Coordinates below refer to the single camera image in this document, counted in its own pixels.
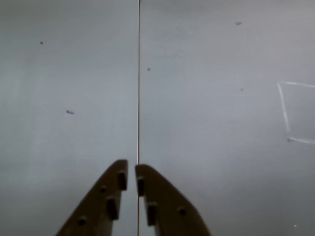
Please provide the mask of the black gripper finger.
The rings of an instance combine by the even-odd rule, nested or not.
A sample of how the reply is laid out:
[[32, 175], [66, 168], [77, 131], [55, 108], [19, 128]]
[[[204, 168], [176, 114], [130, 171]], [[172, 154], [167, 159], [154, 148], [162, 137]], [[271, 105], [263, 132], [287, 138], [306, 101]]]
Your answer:
[[157, 236], [210, 236], [197, 209], [153, 167], [135, 166], [138, 196], [144, 198], [147, 225]]
[[128, 162], [117, 160], [95, 182], [69, 216], [58, 236], [110, 236], [127, 190]]

